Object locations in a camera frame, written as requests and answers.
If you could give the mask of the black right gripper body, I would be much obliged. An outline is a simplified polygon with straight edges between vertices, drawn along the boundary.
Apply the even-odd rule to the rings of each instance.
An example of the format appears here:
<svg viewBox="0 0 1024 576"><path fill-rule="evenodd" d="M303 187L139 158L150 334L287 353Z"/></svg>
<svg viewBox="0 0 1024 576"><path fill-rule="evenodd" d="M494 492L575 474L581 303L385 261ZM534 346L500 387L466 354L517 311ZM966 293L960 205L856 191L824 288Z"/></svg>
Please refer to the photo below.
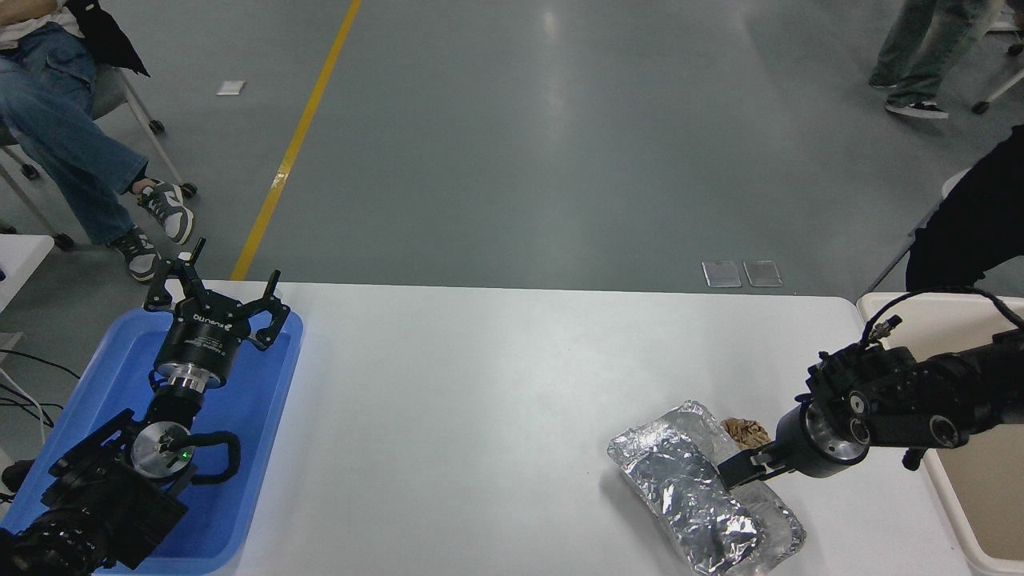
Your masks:
<svg viewBox="0 0 1024 576"><path fill-rule="evenodd" d="M774 449L776 459L787 474L804 474L815 478L817 452L806 426L810 404L801 402L782 416L776 426Z"/></svg>

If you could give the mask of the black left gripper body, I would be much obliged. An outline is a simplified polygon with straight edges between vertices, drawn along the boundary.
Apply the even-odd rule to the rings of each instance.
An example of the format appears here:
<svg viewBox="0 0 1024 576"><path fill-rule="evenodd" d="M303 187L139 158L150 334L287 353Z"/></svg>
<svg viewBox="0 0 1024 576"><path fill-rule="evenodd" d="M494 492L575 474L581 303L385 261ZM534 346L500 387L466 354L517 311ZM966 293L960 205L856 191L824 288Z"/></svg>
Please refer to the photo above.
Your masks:
<svg viewBox="0 0 1024 576"><path fill-rule="evenodd" d="M242 340L251 333L248 318L228 318L241 305L232 298L213 298L209 305L198 298L177 303L154 369L169 377L173 368L191 365L212 378L228 377Z"/></svg>

